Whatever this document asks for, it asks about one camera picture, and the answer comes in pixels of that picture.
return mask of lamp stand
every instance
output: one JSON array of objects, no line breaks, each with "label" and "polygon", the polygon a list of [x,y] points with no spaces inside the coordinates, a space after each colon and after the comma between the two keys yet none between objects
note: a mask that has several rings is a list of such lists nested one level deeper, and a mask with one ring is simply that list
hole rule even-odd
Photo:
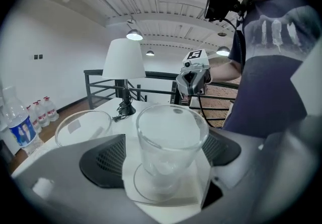
[{"label": "lamp stand", "polygon": [[119,114],[122,116],[131,116],[135,114],[136,110],[131,104],[131,95],[128,88],[127,80],[125,80],[125,88],[123,89],[123,101],[120,104]]}]

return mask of blue bottle label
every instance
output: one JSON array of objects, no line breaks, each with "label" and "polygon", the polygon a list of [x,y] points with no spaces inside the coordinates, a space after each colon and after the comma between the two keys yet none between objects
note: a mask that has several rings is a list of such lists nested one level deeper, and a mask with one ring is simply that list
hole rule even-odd
[{"label": "blue bottle label", "polygon": [[17,126],[11,127],[10,131],[21,147],[26,147],[37,135],[33,125],[30,122],[29,116],[24,122]]}]

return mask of water bottle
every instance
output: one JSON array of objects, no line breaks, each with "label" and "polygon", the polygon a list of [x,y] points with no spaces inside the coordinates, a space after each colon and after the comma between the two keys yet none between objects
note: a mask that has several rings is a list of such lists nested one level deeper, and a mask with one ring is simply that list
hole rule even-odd
[{"label": "water bottle", "polygon": [[30,121],[31,121],[32,125],[34,126],[35,130],[37,131],[37,133],[40,133],[42,128],[41,128],[41,125],[38,122],[38,119],[37,119],[37,116],[36,116],[35,112],[31,109],[30,105],[27,107],[27,110],[28,110],[28,113],[29,113],[29,116],[30,116]]},{"label": "water bottle", "polygon": [[59,118],[59,115],[56,111],[55,105],[52,103],[49,97],[45,97],[44,100],[45,100],[44,107],[46,109],[49,120],[51,122],[56,121]]},{"label": "water bottle", "polygon": [[35,105],[35,113],[38,117],[38,122],[41,127],[46,127],[50,124],[50,121],[48,119],[44,106],[42,106],[39,102],[40,101],[36,101],[33,103]]},{"label": "water bottle", "polygon": [[44,142],[39,138],[33,127],[27,109],[16,96],[16,88],[8,87],[3,89],[5,99],[5,117],[8,128],[13,134],[19,146],[31,155]]}]

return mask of dark blue t-shirt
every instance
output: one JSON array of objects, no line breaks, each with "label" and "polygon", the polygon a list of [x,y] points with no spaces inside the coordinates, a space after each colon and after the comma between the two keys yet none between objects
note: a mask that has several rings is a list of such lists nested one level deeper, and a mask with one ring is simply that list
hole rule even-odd
[{"label": "dark blue t-shirt", "polygon": [[[320,37],[321,22],[307,0],[254,0],[242,30],[246,63],[223,129],[266,138],[307,114],[290,78]],[[236,35],[228,58],[240,62]]]}]

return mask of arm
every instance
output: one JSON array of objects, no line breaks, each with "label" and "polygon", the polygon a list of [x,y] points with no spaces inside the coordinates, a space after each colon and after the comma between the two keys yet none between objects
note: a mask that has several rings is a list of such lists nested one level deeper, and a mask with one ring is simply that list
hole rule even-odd
[{"label": "arm", "polygon": [[231,60],[229,63],[210,69],[212,82],[227,82],[240,77],[240,63]]}]

